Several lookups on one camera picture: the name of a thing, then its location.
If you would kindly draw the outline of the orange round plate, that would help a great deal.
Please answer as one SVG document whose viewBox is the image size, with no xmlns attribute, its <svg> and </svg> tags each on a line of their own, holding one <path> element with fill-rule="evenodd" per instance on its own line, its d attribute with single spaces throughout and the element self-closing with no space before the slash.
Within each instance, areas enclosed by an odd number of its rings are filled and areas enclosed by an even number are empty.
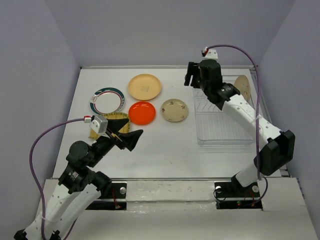
<svg viewBox="0 0 320 240">
<path fill-rule="evenodd" d="M 147 101 L 139 101 L 129 108 L 128 116 L 136 125 L 148 125 L 155 119 L 156 109 Z"/>
</svg>

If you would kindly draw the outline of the white plate green rim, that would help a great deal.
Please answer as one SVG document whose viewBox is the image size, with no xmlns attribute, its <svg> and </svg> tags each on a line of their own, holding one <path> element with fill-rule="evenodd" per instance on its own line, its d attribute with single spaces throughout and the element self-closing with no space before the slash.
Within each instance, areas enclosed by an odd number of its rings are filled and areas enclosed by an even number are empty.
<svg viewBox="0 0 320 240">
<path fill-rule="evenodd" d="M 103 115 L 120 112 L 124 104 L 125 96 L 119 89 L 105 87 L 93 94 L 89 107 L 96 115 Z"/>
</svg>

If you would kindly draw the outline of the small beige patterned plate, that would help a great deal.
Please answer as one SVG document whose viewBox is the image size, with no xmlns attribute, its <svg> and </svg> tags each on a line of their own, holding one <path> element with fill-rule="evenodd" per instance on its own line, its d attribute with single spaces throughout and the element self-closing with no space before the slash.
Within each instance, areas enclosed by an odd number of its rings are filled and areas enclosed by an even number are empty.
<svg viewBox="0 0 320 240">
<path fill-rule="evenodd" d="M 171 98 L 162 103 L 160 112 L 165 120 L 177 123 L 187 118 L 189 108 L 182 100 Z"/>
</svg>

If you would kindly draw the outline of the beige bird pattern plate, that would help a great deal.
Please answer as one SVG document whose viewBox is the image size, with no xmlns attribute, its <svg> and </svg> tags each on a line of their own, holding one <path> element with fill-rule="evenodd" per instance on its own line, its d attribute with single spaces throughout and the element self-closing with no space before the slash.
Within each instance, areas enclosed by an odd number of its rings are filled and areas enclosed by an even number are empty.
<svg viewBox="0 0 320 240">
<path fill-rule="evenodd" d="M 249 102 L 251 99 L 251 86 L 248 78 L 245 75 L 240 75 L 236 78 L 233 85 L 239 90 L 244 99 Z"/>
</svg>

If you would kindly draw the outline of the plain beige round plate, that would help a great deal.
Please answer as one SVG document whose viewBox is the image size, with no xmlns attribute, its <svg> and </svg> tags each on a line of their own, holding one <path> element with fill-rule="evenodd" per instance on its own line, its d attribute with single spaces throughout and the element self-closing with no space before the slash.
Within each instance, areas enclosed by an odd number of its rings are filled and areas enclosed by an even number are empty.
<svg viewBox="0 0 320 240">
<path fill-rule="evenodd" d="M 159 95 L 162 90 L 161 81 L 152 74 L 139 74 L 128 83 L 129 94 L 137 100 L 148 101 Z"/>
</svg>

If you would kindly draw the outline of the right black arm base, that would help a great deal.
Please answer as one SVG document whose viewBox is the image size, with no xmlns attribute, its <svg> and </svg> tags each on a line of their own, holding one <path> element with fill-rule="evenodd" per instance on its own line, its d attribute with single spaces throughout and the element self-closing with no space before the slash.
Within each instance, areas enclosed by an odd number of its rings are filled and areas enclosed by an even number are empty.
<svg viewBox="0 0 320 240">
<path fill-rule="evenodd" d="M 263 209 L 260 189 L 255 181 L 242 187 L 232 177 L 229 181 L 214 183 L 213 197 L 218 210 Z"/>
</svg>

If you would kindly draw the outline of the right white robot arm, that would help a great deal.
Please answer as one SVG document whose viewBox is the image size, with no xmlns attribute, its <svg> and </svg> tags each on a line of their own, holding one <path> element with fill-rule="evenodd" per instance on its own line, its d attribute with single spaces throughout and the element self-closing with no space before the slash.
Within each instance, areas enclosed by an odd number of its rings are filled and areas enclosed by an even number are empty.
<svg viewBox="0 0 320 240">
<path fill-rule="evenodd" d="M 295 135 L 282 131 L 259 114 L 231 83 L 223 81 L 221 65 L 214 59 L 189 62 L 184 85 L 201 89 L 207 100 L 235 120 L 255 138 L 257 154 L 253 163 L 231 178 L 230 190 L 242 196 L 260 177 L 270 176 L 293 159 Z"/>
</svg>

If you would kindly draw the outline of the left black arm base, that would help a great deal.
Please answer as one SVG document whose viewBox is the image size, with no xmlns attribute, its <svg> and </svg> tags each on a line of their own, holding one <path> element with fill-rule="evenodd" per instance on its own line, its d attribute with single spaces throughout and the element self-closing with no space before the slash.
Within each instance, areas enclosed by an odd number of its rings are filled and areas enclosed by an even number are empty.
<svg viewBox="0 0 320 240">
<path fill-rule="evenodd" d="M 108 193 L 94 200 L 86 210 L 93 211 L 125 211 L 127 209 L 127 182 L 113 181 Z"/>
</svg>

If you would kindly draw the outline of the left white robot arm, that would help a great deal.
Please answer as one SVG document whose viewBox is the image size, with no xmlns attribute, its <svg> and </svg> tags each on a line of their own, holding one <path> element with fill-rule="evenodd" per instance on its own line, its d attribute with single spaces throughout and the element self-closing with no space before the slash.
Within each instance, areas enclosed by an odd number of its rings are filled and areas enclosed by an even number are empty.
<svg viewBox="0 0 320 240">
<path fill-rule="evenodd" d="M 33 152 L 36 144 L 32 144 L 29 152 L 29 167 L 38 187 L 41 198 L 41 211 L 34 221 L 25 229 L 15 233 L 16 240 L 66 240 L 78 217 L 99 197 L 104 198 L 112 190 L 112 179 L 100 171 L 93 171 L 100 160 L 113 148 L 132 151 L 143 130 L 120 133 L 129 119 L 107 119 L 102 115 L 85 115 L 62 122 L 84 122 L 100 135 L 93 143 L 74 142 L 66 156 L 67 166 L 58 179 L 58 183 L 49 198 L 45 200 L 43 188 L 36 176 L 33 166 Z"/>
</svg>

